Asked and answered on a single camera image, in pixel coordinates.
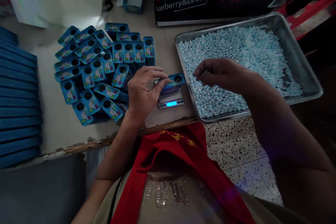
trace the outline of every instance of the table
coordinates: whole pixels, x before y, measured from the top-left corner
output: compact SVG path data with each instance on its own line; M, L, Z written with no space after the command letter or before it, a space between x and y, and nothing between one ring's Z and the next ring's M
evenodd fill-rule
M142 15L127 13L123 7L115 5L110 12L103 13L98 23L93 25L97 30L104 30L107 22L127 23L131 32L140 32L141 37L152 36L156 65L163 67L168 75L183 72L174 44L175 36L209 26L203 24L158 28L155 24L153 0L147 0ZM110 120L106 123L83 127L72 107L64 102L60 85L54 79L54 64L57 62L54 55L62 48L57 40L66 29L53 25L47 29L34 27L17 22L16 17L2 19L0 25L15 32L19 37L19 47L38 58L40 101L43 113L43 144L40 159L53 159L111 144L119 129L117 123ZM196 122L186 85L182 87L182 93L184 105L163 110L155 107L138 134L148 134Z

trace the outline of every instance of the pill pile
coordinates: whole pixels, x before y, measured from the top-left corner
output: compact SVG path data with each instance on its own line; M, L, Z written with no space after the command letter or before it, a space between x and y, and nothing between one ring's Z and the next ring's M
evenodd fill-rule
M230 58L238 62L259 73L283 97L303 94L287 65L279 38L263 28L266 26L221 29L179 43L197 110L202 118L247 109L241 95L218 86L203 87L201 82L196 81L193 73L207 58Z

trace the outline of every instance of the right hand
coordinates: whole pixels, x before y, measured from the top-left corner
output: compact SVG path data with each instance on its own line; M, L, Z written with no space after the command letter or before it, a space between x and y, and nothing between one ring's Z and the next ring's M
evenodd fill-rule
M227 58L206 59L196 68L194 77L203 86L214 85L237 94L248 95L270 85L256 72Z

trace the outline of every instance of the metal tray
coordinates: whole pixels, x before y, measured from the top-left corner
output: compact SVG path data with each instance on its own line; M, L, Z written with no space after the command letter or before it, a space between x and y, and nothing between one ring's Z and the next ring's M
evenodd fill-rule
M273 33L279 37L279 43L283 49L284 56L288 61L288 66L292 71L294 80L298 82L303 90L303 95L296 97L285 97L285 100L289 105L305 102L308 100L313 100L322 96L322 87L317 80L312 68L310 67L305 55L303 54L299 44L295 40L285 18L277 12L272 12L267 15L259 16L257 18L253 18L250 20L231 23L223 26L210 27L206 29L188 31L184 33L180 33L175 37L175 45L178 52L178 56L181 61L181 65L183 68L184 76L188 85L189 93L192 100L192 105L194 106L194 110L196 113L197 119L204 124L216 123L219 121L225 121L229 119L237 119L240 117L244 117L250 115L250 110L242 110L242 111L234 111L228 112L224 114L220 114L217 116L209 117L209 118L201 118L197 107L195 104L195 98L193 96L193 92L190 86L189 77L186 71L186 66L184 64L181 51L179 48L179 42L184 42L187 40L193 40L197 37L200 37L203 34L216 32L221 29L228 29L230 27L238 26L238 27L250 27L250 26L261 26L267 25L267 28L264 28L266 31L272 30Z

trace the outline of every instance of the terrazzo floor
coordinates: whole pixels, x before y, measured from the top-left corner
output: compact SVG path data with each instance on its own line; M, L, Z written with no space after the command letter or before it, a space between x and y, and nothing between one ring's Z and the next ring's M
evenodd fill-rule
M208 156L249 194L283 205L270 161L259 144L252 117L204 125Z

